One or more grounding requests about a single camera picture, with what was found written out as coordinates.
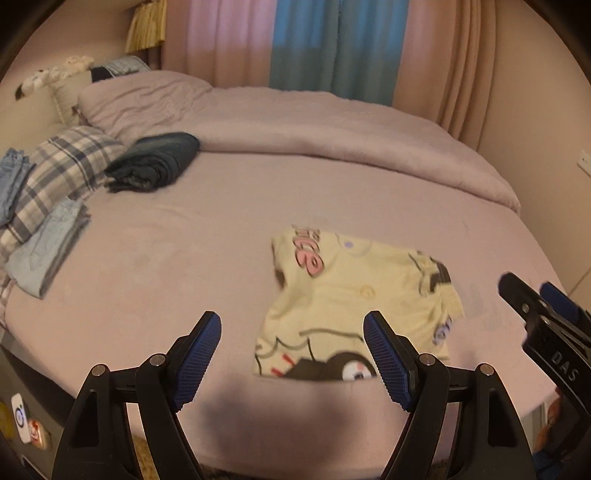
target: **blue rubber pad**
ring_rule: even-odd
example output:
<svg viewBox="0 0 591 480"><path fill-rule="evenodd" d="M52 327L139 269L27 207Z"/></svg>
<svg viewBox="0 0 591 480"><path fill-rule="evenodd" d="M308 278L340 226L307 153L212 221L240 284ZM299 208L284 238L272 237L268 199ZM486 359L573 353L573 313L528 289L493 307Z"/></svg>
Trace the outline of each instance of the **blue rubber pad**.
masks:
<svg viewBox="0 0 591 480"><path fill-rule="evenodd" d="M177 389L173 397L175 413L179 412L185 403L189 403L195 398L205 370L207 370L221 337L222 321L218 315L213 314L193 342L178 370Z"/></svg>
<svg viewBox="0 0 591 480"><path fill-rule="evenodd" d="M410 393L408 371L371 313L363 321L363 335L390 398L404 410L411 411L415 401Z"/></svg>
<svg viewBox="0 0 591 480"><path fill-rule="evenodd" d="M566 321L574 325L579 322L579 306L550 282L541 286L540 297L548 302L554 311Z"/></svg>

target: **plush toy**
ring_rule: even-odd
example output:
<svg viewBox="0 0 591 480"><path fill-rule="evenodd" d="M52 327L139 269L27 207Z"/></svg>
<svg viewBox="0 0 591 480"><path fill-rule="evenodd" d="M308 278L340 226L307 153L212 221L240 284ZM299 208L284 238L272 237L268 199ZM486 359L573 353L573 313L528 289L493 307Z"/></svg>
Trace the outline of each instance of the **plush toy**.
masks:
<svg viewBox="0 0 591 480"><path fill-rule="evenodd" d="M54 66L45 70L39 70L19 86L15 93L17 100L32 95L36 90L49 85L50 83L65 80L79 73L85 72L92 67L94 59L88 55L73 55L68 57L62 65Z"/></svg>

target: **pink curtain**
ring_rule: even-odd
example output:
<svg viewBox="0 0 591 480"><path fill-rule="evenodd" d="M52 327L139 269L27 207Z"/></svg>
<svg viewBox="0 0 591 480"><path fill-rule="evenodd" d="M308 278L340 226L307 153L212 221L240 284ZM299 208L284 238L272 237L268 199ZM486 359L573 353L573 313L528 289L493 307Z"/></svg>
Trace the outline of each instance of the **pink curtain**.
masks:
<svg viewBox="0 0 591 480"><path fill-rule="evenodd" d="M476 149L491 92L493 0L410 0L392 105Z"/></svg>
<svg viewBox="0 0 591 480"><path fill-rule="evenodd" d="M277 0L168 0L163 69L218 87L266 86Z"/></svg>

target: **metal screw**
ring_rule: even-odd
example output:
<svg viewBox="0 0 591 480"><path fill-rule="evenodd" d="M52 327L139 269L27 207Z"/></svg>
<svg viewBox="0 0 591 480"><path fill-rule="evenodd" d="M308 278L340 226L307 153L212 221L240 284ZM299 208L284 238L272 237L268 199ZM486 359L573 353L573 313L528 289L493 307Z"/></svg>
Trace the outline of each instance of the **metal screw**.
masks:
<svg viewBox="0 0 591 480"><path fill-rule="evenodd" d="M495 373L495 369L492 368L489 364L482 364L480 366L480 371L488 377L490 377L493 373Z"/></svg>
<svg viewBox="0 0 591 480"><path fill-rule="evenodd" d="M418 359L423 365L434 365L436 361L436 358L430 353L422 353Z"/></svg>
<svg viewBox="0 0 591 480"><path fill-rule="evenodd" d="M152 355L150 357L150 365L153 365L155 367L159 367L165 361L166 361L166 355L163 355L161 353L157 353L156 355Z"/></svg>
<svg viewBox="0 0 591 480"><path fill-rule="evenodd" d="M92 375L94 377L100 377L106 371L107 371L107 367L105 367L103 364L100 364L100 365L95 365L94 367L92 367L92 370L90 371L90 373L92 373Z"/></svg>

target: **yellow t-shirt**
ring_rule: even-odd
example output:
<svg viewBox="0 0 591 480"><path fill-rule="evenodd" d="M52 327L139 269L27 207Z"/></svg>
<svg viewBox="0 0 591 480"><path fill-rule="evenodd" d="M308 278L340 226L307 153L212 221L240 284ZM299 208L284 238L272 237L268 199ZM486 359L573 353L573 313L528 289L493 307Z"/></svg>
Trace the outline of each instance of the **yellow t-shirt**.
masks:
<svg viewBox="0 0 591 480"><path fill-rule="evenodd" d="M312 228L272 240L285 283L256 341L254 373L299 380L376 375L363 319L379 310L419 353L446 359L462 304L443 264L417 250Z"/></svg>

